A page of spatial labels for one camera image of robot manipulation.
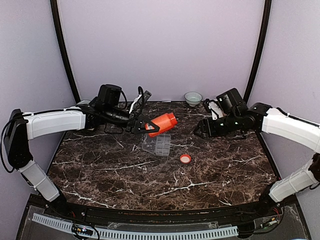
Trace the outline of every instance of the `bowl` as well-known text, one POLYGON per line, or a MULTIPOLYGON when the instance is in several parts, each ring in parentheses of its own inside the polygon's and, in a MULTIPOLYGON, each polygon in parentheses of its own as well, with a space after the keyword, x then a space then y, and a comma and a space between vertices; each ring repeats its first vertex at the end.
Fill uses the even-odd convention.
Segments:
POLYGON ((184 99, 186 103, 189 104, 191 107, 195 107, 201 102, 202 96, 200 93, 190 91, 184 95, 184 99))

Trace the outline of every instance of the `bottle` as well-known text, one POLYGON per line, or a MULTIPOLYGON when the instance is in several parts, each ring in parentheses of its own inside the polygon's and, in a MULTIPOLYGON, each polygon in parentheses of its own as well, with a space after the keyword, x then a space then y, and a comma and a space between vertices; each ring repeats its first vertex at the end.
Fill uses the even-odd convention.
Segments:
MULTIPOLYGON (((151 122, 160 127, 159 131, 149 133, 151 138, 172 129, 178 123, 173 112, 158 116, 155 119, 152 119, 151 122)), ((150 130, 153 129, 153 127, 146 123, 145 129, 150 130)))

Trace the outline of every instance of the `vent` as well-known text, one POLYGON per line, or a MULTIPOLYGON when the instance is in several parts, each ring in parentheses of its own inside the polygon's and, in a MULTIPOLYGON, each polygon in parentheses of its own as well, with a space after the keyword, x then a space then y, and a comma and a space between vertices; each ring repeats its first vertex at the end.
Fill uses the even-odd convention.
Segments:
MULTIPOLYGON (((59 220, 47 215, 40 215, 37 213, 33 215, 32 221, 68 234, 72 233, 71 221, 59 220)), ((100 234, 101 240, 213 240, 238 236, 238 228, 236 226, 204 231, 159 233, 117 231, 98 227, 96 227, 96 229, 100 234)), ((97 239, 97 233, 94 232, 91 238, 97 239)))

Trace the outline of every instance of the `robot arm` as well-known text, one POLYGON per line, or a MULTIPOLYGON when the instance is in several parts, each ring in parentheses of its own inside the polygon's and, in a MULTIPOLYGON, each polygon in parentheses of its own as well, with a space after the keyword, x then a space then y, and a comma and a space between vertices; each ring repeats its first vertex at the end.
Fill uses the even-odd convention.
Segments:
POLYGON ((201 138, 220 137, 237 130, 251 129, 290 139, 315 152, 313 159, 303 167, 265 189, 259 198, 260 208, 266 210, 320 181, 320 126, 317 123, 291 116, 280 108, 263 103, 248 108, 235 88, 219 95, 217 102, 225 116, 201 120, 194 130, 195 135, 201 138))
POLYGON ((66 199, 34 161, 29 150, 29 140, 58 132, 92 129, 106 123, 125 128, 127 132, 133 134, 158 132, 159 126, 141 114, 146 99, 151 94, 148 91, 143 93, 141 87, 139 91, 140 101, 136 101, 140 107, 138 114, 133 113, 137 110, 134 105, 131 105, 130 113, 118 108, 120 94, 123 92, 120 87, 109 84, 102 85, 98 96, 92 101, 80 102, 69 108, 35 113, 14 110, 1 135, 1 144, 3 140, 9 164, 19 171, 47 201, 52 203, 57 211, 66 214, 64 204, 66 199), (144 127, 145 124, 150 124, 153 128, 147 130, 144 127))

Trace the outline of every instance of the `dark marble table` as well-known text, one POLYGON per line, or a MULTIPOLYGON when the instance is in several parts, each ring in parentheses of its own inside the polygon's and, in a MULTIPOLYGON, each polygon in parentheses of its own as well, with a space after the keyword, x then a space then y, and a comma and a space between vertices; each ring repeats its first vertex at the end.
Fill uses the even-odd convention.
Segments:
POLYGON ((127 210, 193 210, 257 201, 276 180, 254 132, 245 140, 193 135, 203 106, 149 102, 151 119, 173 112, 170 155, 142 150, 142 135, 82 130, 66 133, 48 171, 71 203, 127 210), (190 164, 180 155, 189 154, 190 164))

